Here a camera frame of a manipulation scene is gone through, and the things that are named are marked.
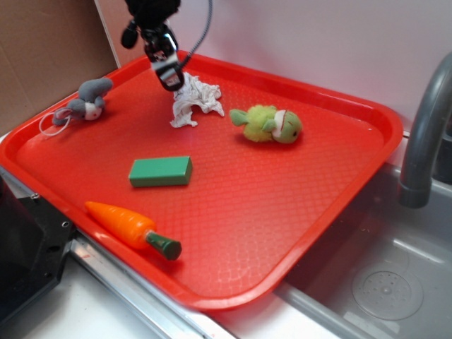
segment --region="white wall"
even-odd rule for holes
[[[124,0],[97,1],[130,18]],[[182,0],[170,18],[181,49],[197,41],[207,11],[207,0]],[[408,130],[430,76],[452,51],[451,13],[450,0],[214,0],[198,53],[379,102]],[[116,19],[109,30],[118,25],[126,22]],[[119,60],[142,54],[117,51]]]

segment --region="crumpled rag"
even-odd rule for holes
[[[198,123],[191,120],[193,114],[191,107],[194,105],[199,106],[204,113],[216,111],[223,117],[225,112],[221,103],[217,101],[220,97],[219,85],[202,83],[198,76],[184,72],[184,85],[174,93],[174,104],[172,105],[174,120],[171,121],[171,126],[176,128],[186,125],[197,126]]]

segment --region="stainless steel sink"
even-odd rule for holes
[[[342,338],[452,338],[452,190],[405,208],[399,173],[383,166],[276,291]]]

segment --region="sink drain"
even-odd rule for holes
[[[422,305],[422,286],[411,273],[380,263],[358,272],[353,280],[353,297],[368,314],[384,320],[413,315]]]

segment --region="tray rim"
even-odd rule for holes
[[[315,85],[310,85],[307,83],[302,83],[299,81],[294,81],[288,78],[283,78],[281,76],[272,75],[262,71],[257,71],[244,66],[238,66],[236,64],[231,64],[225,61],[220,61],[216,59],[211,59],[210,57],[195,55],[191,60],[190,64],[187,66],[189,70],[195,71],[198,67],[202,67],[202,72],[208,73],[210,69],[216,69],[218,67],[224,69],[233,69],[234,72],[229,72],[228,76],[241,79],[243,81],[244,77],[248,79],[259,79],[259,86],[263,86],[264,89],[271,86],[284,86],[284,89],[289,89],[287,95],[290,97],[298,90],[304,90],[307,93],[312,94],[310,101],[316,102],[316,107],[328,109],[332,104],[335,107],[339,107],[339,111],[342,110],[341,107],[355,108],[356,112],[366,111],[367,113],[360,113],[358,117],[353,116],[356,119],[364,120],[375,126],[382,134],[384,144],[380,148],[379,152],[375,157],[369,161],[363,170],[346,186],[344,191],[342,191],[338,198],[328,207],[328,209],[317,219],[317,221],[307,230],[306,234],[302,239],[299,239],[293,248],[284,256],[278,265],[262,279],[257,285],[252,288],[243,291],[237,295],[232,295],[229,297],[203,297],[194,292],[189,292],[184,288],[183,284],[171,279],[166,273],[162,272],[157,267],[153,266],[152,273],[153,276],[152,283],[155,283],[162,291],[166,292],[169,296],[176,299],[178,302],[185,304],[188,307],[193,307],[202,311],[213,311],[219,309],[231,309],[252,300],[263,296],[267,292],[273,290],[279,282],[284,278],[284,275],[293,267],[294,264],[301,258],[301,256],[306,252],[309,247],[315,242],[320,234],[322,234],[329,224],[337,217],[340,212],[346,207],[346,205],[356,196],[356,194],[361,190],[361,188],[373,177],[376,171],[385,163],[387,157],[397,148],[403,137],[403,125],[398,117],[398,115],[386,106],[380,105],[378,103],[364,100],[358,97],[347,95],[344,93],[339,93],[334,90],[328,90]],[[115,86],[119,86],[126,82],[128,79],[133,78],[138,73],[146,71],[150,68],[149,61],[146,56],[137,58],[131,61],[127,65],[121,67],[120,69],[114,70],[113,72],[106,75],[106,77],[111,78]],[[74,208],[71,203],[68,203],[61,197],[61,194],[54,192],[54,190],[47,188],[44,184],[41,184],[36,180],[32,173],[29,173],[22,169],[20,165],[14,162],[14,155],[17,150],[25,144],[31,136],[35,136],[39,133],[37,125],[41,118],[49,113],[53,112],[55,109],[64,106],[69,100],[77,96],[77,93],[69,95],[67,98],[61,100],[60,102],[52,105],[43,112],[37,114],[32,119],[27,120],[20,126],[16,127],[12,132],[10,132],[3,142],[0,143],[0,165],[4,166],[12,175],[16,176],[25,185],[30,187],[33,191],[38,192],[56,207],[60,211],[71,218],[75,223],[77,222],[92,222],[88,216],[83,215],[81,218],[75,218],[74,220]],[[335,109],[333,112],[339,114],[346,114],[345,111],[338,112]],[[378,112],[378,116],[369,116],[369,112]],[[343,205],[343,199],[340,197],[347,196],[347,204]],[[325,224],[326,226],[321,228],[319,233],[319,228],[314,227],[316,224]],[[306,238],[314,239],[310,244],[306,244],[308,241]],[[108,251],[113,251],[114,254],[114,244],[106,244],[106,249]],[[120,260],[124,260],[127,256],[133,255],[133,251],[130,249],[121,248],[124,251],[124,255],[121,256]],[[144,263],[143,261],[137,262],[135,260],[135,265],[133,267],[138,273],[143,275],[143,272],[149,271],[149,263]]]

